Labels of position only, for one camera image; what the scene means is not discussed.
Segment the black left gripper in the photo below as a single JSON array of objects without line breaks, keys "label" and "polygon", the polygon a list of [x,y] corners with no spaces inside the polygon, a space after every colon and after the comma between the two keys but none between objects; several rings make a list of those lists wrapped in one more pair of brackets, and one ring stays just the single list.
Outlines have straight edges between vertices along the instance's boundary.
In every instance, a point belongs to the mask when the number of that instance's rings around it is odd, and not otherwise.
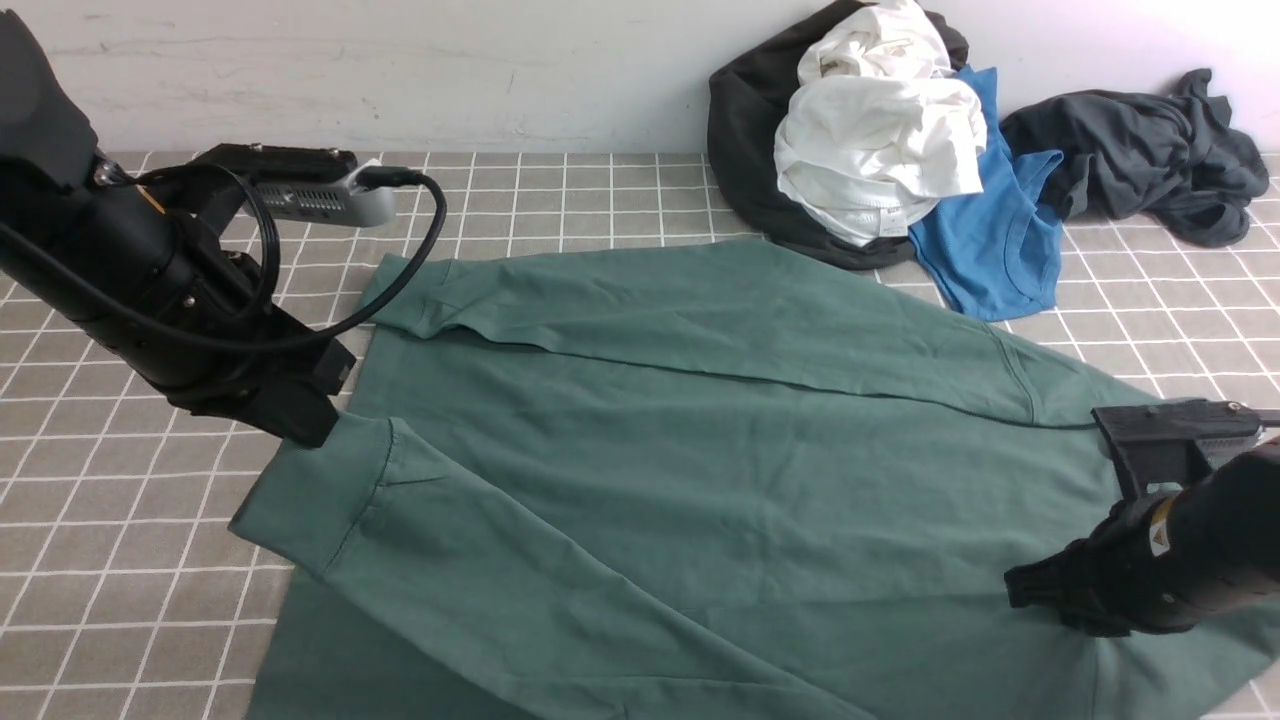
[{"label": "black left gripper", "polygon": [[128,223],[128,363],[175,406],[250,424],[306,448],[338,423],[332,401],[355,365],[261,299],[265,266],[220,249],[193,218],[143,215]]}]

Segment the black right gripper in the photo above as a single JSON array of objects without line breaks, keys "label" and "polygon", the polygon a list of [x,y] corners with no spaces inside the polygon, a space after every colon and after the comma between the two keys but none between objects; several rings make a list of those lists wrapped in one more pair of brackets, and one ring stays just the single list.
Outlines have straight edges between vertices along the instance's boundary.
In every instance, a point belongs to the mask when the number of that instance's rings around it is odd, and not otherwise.
[{"label": "black right gripper", "polygon": [[1169,635],[1199,619],[1160,578],[1149,532],[1174,492],[1120,501],[1085,538],[1004,574],[1012,609],[1053,610],[1062,625],[1094,638]]}]

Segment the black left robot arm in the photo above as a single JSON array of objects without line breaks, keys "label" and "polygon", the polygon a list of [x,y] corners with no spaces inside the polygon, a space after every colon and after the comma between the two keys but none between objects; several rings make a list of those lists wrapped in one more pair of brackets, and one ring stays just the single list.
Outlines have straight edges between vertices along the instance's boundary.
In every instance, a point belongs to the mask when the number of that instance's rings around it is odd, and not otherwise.
[{"label": "black left robot arm", "polygon": [[173,406],[321,446],[355,357],[274,302],[252,184],[197,161],[128,176],[13,10],[1,45],[3,272]]}]

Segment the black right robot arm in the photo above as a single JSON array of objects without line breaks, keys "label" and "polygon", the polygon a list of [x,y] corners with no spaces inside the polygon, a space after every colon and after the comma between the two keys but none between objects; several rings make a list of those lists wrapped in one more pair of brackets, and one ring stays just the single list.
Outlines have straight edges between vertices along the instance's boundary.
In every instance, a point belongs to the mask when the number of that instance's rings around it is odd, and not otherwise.
[{"label": "black right robot arm", "polygon": [[1098,638],[1188,632],[1277,594],[1277,510],[1270,441],[1176,493],[1121,501],[1088,537],[1010,569],[1009,602]]}]

